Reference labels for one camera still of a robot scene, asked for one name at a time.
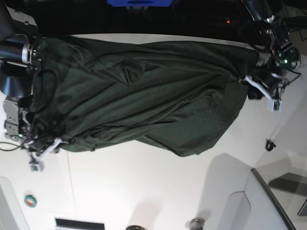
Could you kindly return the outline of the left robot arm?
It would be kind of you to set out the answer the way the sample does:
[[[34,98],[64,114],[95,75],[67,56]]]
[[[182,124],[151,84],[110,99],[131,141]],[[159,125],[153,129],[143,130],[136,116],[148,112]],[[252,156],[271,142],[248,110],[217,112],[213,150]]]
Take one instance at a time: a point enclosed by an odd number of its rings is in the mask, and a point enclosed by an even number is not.
[[[293,45],[290,33],[301,29],[307,19],[281,16],[283,0],[239,0],[237,4],[242,13],[238,30],[241,38],[260,54],[268,55],[268,60],[244,78],[250,85],[248,97],[260,99],[265,96],[280,102],[285,88],[292,83],[287,79],[287,73],[301,75],[298,72],[300,52]]]

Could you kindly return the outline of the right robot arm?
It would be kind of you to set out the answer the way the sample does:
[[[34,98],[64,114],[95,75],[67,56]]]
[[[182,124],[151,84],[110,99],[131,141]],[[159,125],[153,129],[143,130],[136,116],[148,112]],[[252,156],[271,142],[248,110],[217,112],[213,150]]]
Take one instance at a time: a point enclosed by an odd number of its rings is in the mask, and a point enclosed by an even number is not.
[[[42,35],[29,22],[16,22],[4,1],[0,2],[0,91],[6,120],[4,135],[20,148],[43,157],[57,153],[61,139],[38,136],[34,127],[34,81],[41,71]]]

